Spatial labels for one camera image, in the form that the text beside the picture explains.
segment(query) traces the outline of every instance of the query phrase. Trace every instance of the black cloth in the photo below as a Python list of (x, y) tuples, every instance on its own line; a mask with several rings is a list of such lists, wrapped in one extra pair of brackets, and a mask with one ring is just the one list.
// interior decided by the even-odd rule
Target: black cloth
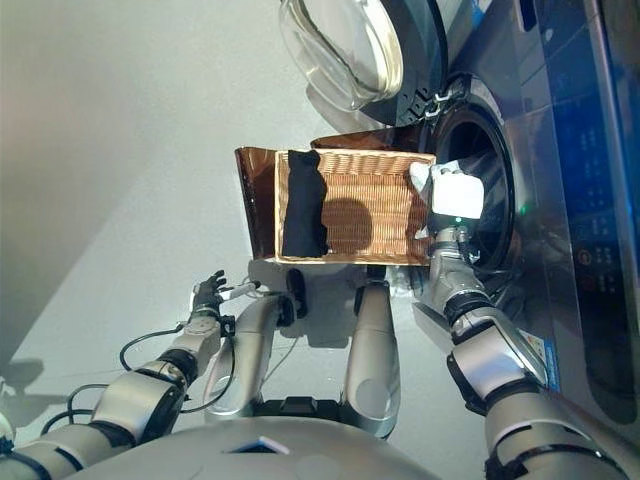
[(329, 251), (327, 228), (322, 224), (327, 185), (318, 172), (319, 163), (315, 150), (289, 150), (289, 202), (282, 238), (285, 256), (321, 257)]

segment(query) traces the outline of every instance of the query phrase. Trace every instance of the laundry basket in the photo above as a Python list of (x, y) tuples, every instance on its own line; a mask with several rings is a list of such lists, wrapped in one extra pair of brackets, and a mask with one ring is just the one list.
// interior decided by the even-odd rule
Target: laundry basket
[(327, 185), (322, 223), (329, 252), (322, 257), (282, 255), (289, 199), (288, 152), (275, 156), (275, 259), (282, 263), (427, 265), (428, 240), (416, 240), (427, 206), (411, 186), (409, 166), (435, 156), (379, 150), (316, 150)]

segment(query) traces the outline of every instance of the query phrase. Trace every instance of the wire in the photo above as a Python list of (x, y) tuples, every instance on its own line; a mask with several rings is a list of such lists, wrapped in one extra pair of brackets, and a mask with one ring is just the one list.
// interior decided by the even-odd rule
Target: wire
[(487, 276), (513, 275), (512, 270), (490, 270), (490, 269), (478, 267), (471, 261), (471, 254), (469, 253), (469, 244), (467, 242), (461, 242), (460, 240), (458, 240), (457, 243), (458, 243), (458, 249), (460, 250), (460, 253), (462, 253), (462, 259), (467, 265), (469, 265), (473, 269), (474, 272), (480, 275), (487, 275)]
[[(251, 277), (249, 275), (247, 275), (246, 277), (244, 277), (242, 279), (242, 282), (240, 283), (240, 285), (238, 285), (239, 287), (241, 287), (242, 285), (246, 285), (247, 283), (251, 283), (253, 280), (251, 280)], [(265, 291), (260, 291), (258, 289), (254, 290), (253, 292), (247, 292), (245, 293), (245, 296), (251, 298), (252, 300), (257, 300), (259, 298), (265, 297), (268, 294), (270, 294), (271, 292), (269, 290), (265, 290)]]
[(40, 436), (46, 435), (47, 433), (49, 433), (49, 429), (53, 426), (53, 424), (62, 420), (63, 418), (69, 417), (71, 415), (92, 415), (92, 414), (93, 414), (93, 410), (89, 410), (87, 408), (77, 408), (75, 410), (66, 410), (64, 412), (60, 412), (59, 414), (51, 417), (47, 421), (47, 423), (44, 424), (44, 427), (42, 427), (42, 431), (40, 432)]
[(298, 343), (298, 340), (300, 340), (300, 337), (296, 338), (292, 343), (291, 346), (289, 347), (289, 350), (287, 351), (287, 353), (284, 354), (284, 356), (278, 360), (278, 363), (276, 363), (273, 368), (271, 369), (271, 371), (269, 373), (267, 373), (267, 376), (264, 377), (264, 381), (262, 382), (262, 385), (264, 386), (265, 383), (267, 383), (267, 380), (269, 380), (271, 378), (271, 375), (274, 374), (274, 372), (278, 369), (278, 367), (280, 365), (282, 365), (284, 363), (284, 361), (287, 359), (287, 357), (289, 355), (291, 355), (291, 352), (293, 352), (293, 349), (295, 348), (296, 344)]
[[(80, 392), (84, 391), (84, 390), (89, 390), (92, 388), (107, 388), (109, 386), (108, 383), (88, 383), (86, 385), (82, 385), (81, 387), (76, 388), (73, 392), (71, 392), (71, 394), (69, 394), (69, 396), (67, 397), (67, 412), (72, 412), (73, 411), (73, 399), (76, 397), (76, 395), (78, 395)], [(70, 413), (69, 414), (69, 423), (75, 423), (73, 421), (73, 414)]]
[(231, 339), (231, 337), (227, 337), (227, 342), (229, 342), (229, 348), (231, 349), (231, 372), (229, 373), (229, 380), (227, 381), (227, 384), (222, 389), (222, 392), (220, 392), (218, 395), (216, 395), (214, 399), (208, 401), (207, 403), (204, 403), (199, 407), (180, 410), (180, 413), (195, 413), (195, 412), (200, 412), (206, 408), (209, 408), (211, 405), (213, 405), (218, 400), (220, 400), (224, 396), (224, 394), (227, 393), (227, 390), (229, 390), (229, 387), (231, 386), (231, 382), (233, 380), (233, 375), (235, 374), (235, 371), (236, 371), (236, 350), (235, 350), (235, 347), (233, 346), (233, 340)]
[(183, 328), (184, 328), (184, 325), (180, 323), (178, 324), (178, 326), (176, 326), (176, 328), (172, 330), (161, 330), (159, 332), (147, 333), (146, 335), (142, 335), (138, 338), (134, 338), (129, 343), (127, 343), (124, 347), (122, 347), (122, 350), (120, 350), (120, 363), (122, 364), (122, 368), (124, 368), (127, 372), (131, 371), (131, 367), (127, 363), (127, 360), (124, 358), (124, 355), (125, 353), (127, 353), (127, 350), (133, 347), (136, 343), (140, 343), (143, 340), (147, 340), (153, 337), (160, 337), (162, 335), (171, 335), (172, 333), (178, 333)]

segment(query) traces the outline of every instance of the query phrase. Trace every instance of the washing machine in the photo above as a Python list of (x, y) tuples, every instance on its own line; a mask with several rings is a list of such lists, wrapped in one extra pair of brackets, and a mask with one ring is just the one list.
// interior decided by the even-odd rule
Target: washing machine
[(640, 445), (640, 7), (613, 3), (285, 0), (281, 25), (326, 102), (466, 159), (480, 261), (518, 272), (501, 307), (552, 389)]

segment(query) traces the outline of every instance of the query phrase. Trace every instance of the sticker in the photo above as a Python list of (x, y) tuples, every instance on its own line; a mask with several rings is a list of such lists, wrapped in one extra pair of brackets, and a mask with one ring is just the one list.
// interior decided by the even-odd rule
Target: sticker
[(558, 363), (556, 362), (556, 351), (553, 343), (549, 340), (536, 337), (524, 330), (518, 330), (544, 362), (545, 369), (547, 370), (547, 377), (549, 378), (549, 388), (554, 392), (559, 392), (560, 382), (558, 380)]

